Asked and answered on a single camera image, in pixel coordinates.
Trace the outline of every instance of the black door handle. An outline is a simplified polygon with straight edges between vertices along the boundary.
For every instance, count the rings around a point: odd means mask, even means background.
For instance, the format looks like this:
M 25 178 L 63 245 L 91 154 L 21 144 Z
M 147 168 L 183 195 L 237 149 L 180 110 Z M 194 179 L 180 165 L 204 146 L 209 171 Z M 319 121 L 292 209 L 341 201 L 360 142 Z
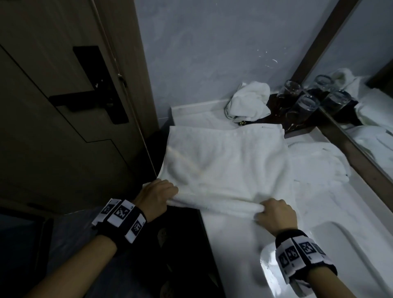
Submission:
M 72 50 L 94 90 L 50 96 L 49 102 L 55 107 L 65 105 L 73 112 L 101 107 L 107 111 L 113 124 L 128 123 L 98 46 L 74 46 Z

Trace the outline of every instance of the drinking glass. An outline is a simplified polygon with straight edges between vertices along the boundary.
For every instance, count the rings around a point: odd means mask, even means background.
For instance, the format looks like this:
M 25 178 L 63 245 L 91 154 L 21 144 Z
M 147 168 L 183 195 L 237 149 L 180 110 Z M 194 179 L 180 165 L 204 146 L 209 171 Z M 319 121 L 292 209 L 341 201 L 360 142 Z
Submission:
M 300 96 L 295 105 L 285 114 L 285 122 L 283 124 L 285 132 L 303 124 L 319 106 L 320 102 L 315 96 L 309 94 Z
M 348 92 L 337 90 L 330 93 L 321 105 L 327 113 L 333 116 L 351 100 L 352 96 Z
M 334 81 L 328 75 L 318 75 L 310 85 L 307 92 L 323 101 L 330 92 L 334 90 Z
M 282 116 L 285 114 L 295 104 L 302 91 L 303 88 L 299 83 L 287 80 L 277 94 L 276 104 L 271 111 L 272 115 Z

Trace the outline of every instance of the white sink basin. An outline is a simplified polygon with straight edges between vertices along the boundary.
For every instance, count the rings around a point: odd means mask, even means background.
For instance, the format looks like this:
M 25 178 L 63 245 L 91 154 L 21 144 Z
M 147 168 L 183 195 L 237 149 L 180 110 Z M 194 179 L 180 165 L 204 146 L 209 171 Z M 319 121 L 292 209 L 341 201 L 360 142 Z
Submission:
M 345 228 L 333 222 L 326 222 L 305 233 L 314 239 L 333 260 L 338 276 L 357 298 L 393 296 L 389 287 Z M 262 250 L 261 266 L 274 297 L 298 297 L 292 287 L 285 284 L 275 259 L 274 243 Z

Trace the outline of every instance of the hand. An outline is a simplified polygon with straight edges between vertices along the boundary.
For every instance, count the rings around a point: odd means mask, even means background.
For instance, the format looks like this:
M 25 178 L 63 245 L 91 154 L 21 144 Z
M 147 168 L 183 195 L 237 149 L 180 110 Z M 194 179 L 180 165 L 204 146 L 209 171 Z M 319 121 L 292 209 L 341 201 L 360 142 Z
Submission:
M 141 190 L 133 203 L 142 210 L 149 223 L 167 211 L 167 200 L 178 192 L 179 189 L 168 180 L 156 179 Z
M 261 203 L 265 211 L 257 214 L 257 222 L 274 237 L 284 230 L 297 229 L 296 212 L 284 200 L 268 199 Z

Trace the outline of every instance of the door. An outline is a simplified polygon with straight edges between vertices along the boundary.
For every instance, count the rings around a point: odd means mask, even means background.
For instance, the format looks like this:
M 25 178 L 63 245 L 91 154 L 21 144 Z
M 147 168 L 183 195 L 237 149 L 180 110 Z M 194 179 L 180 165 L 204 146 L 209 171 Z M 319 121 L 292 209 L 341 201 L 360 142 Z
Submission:
M 154 178 L 89 1 L 0 1 L 0 26 L 0 197 L 68 213 Z

